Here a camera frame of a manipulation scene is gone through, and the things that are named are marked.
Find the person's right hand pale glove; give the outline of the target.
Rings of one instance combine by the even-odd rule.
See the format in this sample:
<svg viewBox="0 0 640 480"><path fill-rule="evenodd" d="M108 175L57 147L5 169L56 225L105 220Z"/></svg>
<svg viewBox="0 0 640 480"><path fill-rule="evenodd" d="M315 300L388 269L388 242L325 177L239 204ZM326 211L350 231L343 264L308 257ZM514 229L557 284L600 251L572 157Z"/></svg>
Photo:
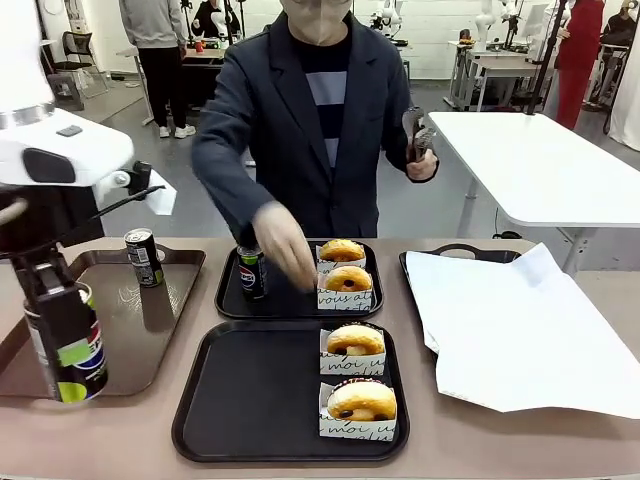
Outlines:
<svg viewBox="0 0 640 480"><path fill-rule="evenodd" d="M314 258L290 211L279 202L266 203L257 210L252 226L265 256L300 290L314 290L318 276Z"/></svg>

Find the person's left hand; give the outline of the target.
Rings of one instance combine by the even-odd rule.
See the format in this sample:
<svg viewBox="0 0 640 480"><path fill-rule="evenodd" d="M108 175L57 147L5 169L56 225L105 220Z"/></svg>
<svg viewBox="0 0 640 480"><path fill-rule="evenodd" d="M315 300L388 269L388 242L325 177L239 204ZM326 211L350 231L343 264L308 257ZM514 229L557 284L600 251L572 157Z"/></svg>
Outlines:
<svg viewBox="0 0 640 480"><path fill-rule="evenodd" d="M409 146L407 149L406 174L414 183L430 181L437 173L439 159L431 148L424 151Z"/></svg>

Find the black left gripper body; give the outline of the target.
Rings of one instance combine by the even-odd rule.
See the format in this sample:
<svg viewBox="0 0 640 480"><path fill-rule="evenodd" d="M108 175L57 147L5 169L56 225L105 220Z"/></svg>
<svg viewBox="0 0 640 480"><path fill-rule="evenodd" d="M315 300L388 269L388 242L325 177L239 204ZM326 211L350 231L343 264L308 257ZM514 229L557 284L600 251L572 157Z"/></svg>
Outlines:
<svg viewBox="0 0 640 480"><path fill-rule="evenodd" d="M65 247L104 236L90 187L3 186L1 257L51 242Z"/></svg>

